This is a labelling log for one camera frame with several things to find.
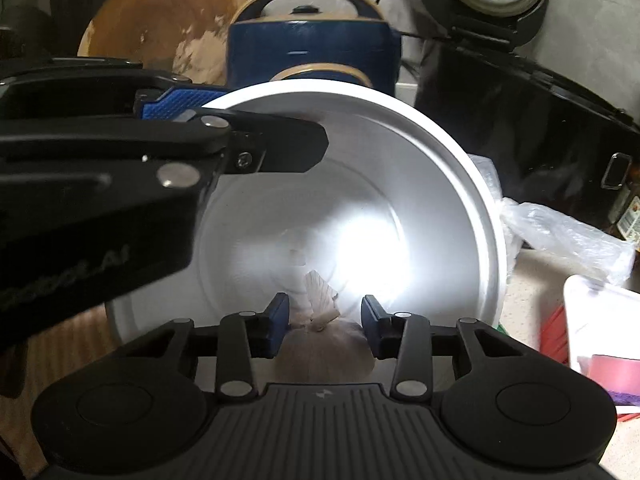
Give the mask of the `white paper bowl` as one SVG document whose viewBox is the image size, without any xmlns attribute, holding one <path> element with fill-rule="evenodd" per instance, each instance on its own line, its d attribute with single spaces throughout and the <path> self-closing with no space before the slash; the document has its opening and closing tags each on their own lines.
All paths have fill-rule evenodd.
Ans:
<svg viewBox="0 0 640 480">
<path fill-rule="evenodd" d="M 317 271 L 360 324 L 364 296 L 435 325 L 496 324 L 506 242 L 489 188 L 436 122 L 386 94 L 329 80 L 281 80 L 212 101 L 222 110 L 318 122 L 329 147 L 303 174 L 224 176 L 210 198 L 190 266 L 111 302 L 117 338 L 174 318 L 215 325 L 291 300 Z"/>
</svg>

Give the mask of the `red plastic food tray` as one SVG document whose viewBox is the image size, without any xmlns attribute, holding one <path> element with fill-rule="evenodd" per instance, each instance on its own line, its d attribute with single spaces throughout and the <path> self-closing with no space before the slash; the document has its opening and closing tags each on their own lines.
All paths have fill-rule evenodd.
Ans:
<svg viewBox="0 0 640 480">
<path fill-rule="evenodd" d="M 539 351 L 580 374 L 578 360 L 597 354 L 639 361 L 639 295 L 570 276 L 563 286 L 562 304 L 542 326 Z M 638 406 L 615 405 L 621 420 L 639 416 Z"/>
</svg>

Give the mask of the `clear plastic bag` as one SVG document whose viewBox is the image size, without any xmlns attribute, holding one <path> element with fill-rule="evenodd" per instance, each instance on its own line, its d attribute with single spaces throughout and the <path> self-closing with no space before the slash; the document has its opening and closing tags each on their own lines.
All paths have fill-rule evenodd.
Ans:
<svg viewBox="0 0 640 480">
<path fill-rule="evenodd" d="M 631 276 L 634 246 L 544 205 L 518 203 L 502 195 L 491 159 L 473 155 L 475 167 L 495 200 L 506 240 L 506 272 L 512 274 L 524 245 L 578 266 L 588 278 L 612 285 Z"/>
</svg>

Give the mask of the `pink purple sponge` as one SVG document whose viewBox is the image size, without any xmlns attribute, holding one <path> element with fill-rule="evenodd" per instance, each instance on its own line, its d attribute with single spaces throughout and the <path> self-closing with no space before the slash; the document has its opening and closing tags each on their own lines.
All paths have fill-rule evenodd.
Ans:
<svg viewBox="0 0 640 480">
<path fill-rule="evenodd" d="M 608 392 L 617 405 L 639 406 L 639 366 L 637 359 L 597 354 L 578 360 L 580 371 Z"/>
</svg>

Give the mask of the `ginger root piece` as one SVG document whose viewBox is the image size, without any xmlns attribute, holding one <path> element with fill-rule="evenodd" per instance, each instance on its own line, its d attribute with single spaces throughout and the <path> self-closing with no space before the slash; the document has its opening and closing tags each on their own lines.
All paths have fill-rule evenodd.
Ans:
<svg viewBox="0 0 640 480">
<path fill-rule="evenodd" d="M 337 307 L 338 292 L 317 271 L 303 278 L 303 295 L 290 307 L 288 331 L 273 360 L 277 382 L 362 382 L 374 357 L 360 324 Z"/>
</svg>

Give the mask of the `round wooden cutting board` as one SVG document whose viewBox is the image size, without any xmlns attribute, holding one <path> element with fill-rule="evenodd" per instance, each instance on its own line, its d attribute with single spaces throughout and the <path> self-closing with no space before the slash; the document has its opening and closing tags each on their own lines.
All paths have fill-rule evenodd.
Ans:
<svg viewBox="0 0 640 480">
<path fill-rule="evenodd" d="M 197 84 L 226 83 L 227 37 L 246 0 L 105 0 L 78 54 L 126 58 Z"/>
</svg>

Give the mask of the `blue small rice cooker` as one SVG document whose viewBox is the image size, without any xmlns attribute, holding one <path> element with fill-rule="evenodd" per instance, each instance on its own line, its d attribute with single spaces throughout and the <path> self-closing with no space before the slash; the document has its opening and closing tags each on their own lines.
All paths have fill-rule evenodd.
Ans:
<svg viewBox="0 0 640 480">
<path fill-rule="evenodd" d="M 332 79 L 392 96 L 401 61 L 401 34 L 371 0 L 345 0 L 356 14 L 329 14 L 311 3 L 267 15 L 276 0 L 247 0 L 227 38 L 226 83 L 239 89 L 285 79 Z"/>
</svg>

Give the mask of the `sauce jar orange lid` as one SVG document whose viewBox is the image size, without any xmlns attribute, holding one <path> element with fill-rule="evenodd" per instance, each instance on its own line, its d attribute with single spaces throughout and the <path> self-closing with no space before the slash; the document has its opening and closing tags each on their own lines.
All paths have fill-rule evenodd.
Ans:
<svg viewBox="0 0 640 480">
<path fill-rule="evenodd" d="M 608 232 L 634 245 L 639 251 L 640 240 L 640 176 L 639 167 L 629 170 L 626 182 L 608 212 Z"/>
</svg>

